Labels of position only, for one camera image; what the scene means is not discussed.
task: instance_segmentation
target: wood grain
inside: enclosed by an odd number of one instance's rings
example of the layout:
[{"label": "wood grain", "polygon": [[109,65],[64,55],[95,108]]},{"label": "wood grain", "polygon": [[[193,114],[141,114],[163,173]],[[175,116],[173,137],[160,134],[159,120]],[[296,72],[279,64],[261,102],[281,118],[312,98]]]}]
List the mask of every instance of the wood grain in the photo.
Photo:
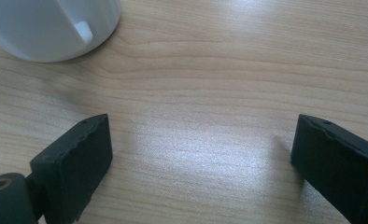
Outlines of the wood grain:
[{"label": "wood grain", "polygon": [[300,113],[368,140],[368,0],[121,6],[74,60],[0,48],[0,174],[108,113],[113,164],[79,223],[347,223],[290,148]]}]

